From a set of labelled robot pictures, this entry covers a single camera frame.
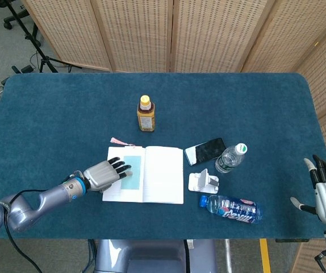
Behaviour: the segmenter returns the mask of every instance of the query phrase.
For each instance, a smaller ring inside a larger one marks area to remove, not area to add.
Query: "notebook page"
[[[145,149],[142,147],[109,147],[108,159],[120,157],[126,165],[131,165],[132,176],[114,182],[104,191],[102,201],[143,202],[143,177]]]
[[[183,150],[145,149],[143,202],[183,204]]]

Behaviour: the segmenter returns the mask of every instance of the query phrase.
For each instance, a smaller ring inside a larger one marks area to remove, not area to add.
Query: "plastic bottle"
[[[140,98],[138,104],[137,115],[139,128],[142,131],[152,132],[156,126],[154,121],[155,105],[151,102],[151,99],[147,95],[143,95]]]
[[[222,155],[216,160],[216,170],[221,173],[231,172],[233,168],[244,160],[247,150],[248,147],[243,143],[226,148]]]
[[[262,219],[262,210],[253,201],[237,199],[227,196],[211,195],[201,196],[199,201],[201,208],[207,208],[211,213],[218,216],[235,219],[238,221],[256,224]]]

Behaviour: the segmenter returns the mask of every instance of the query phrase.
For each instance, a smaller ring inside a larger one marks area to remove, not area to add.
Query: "smartphone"
[[[185,154],[190,166],[218,158],[226,149],[222,138],[198,144],[185,149]]]

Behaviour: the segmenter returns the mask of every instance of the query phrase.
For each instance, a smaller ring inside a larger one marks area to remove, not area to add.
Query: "white phone stand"
[[[208,175],[207,169],[204,169],[201,173],[190,173],[188,189],[192,192],[217,193],[219,178]]]

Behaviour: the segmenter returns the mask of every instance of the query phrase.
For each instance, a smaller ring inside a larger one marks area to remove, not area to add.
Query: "gray floor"
[[[13,6],[20,11],[21,2],[13,2]],[[12,65],[19,69],[30,64],[30,57],[35,49],[30,41],[24,39],[24,33],[16,23],[13,29],[3,28],[3,18],[10,16],[8,9],[0,9],[0,82],[11,75]],[[32,20],[24,18],[28,29],[32,29]],[[53,57],[49,46],[43,38],[37,37],[42,42],[43,51]],[[96,72],[90,69],[72,69],[72,72]],[[81,272],[87,262],[87,242],[84,240],[49,240],[49,239],[19,239],[17,244],[41,267],[44,273],[48,272]],[[293,263],[297,243],[275,243],[268,241],[269,256],[272,272],[289,272]],[[224,242],[216,241],[217,261],[219,272],[225,272]],[[258,240],[231,240],[232,266],[234,272],[262,272],[260,246]],[[34,268],[24,260],[6,239],[0,239],[0,272],[35,272]]]

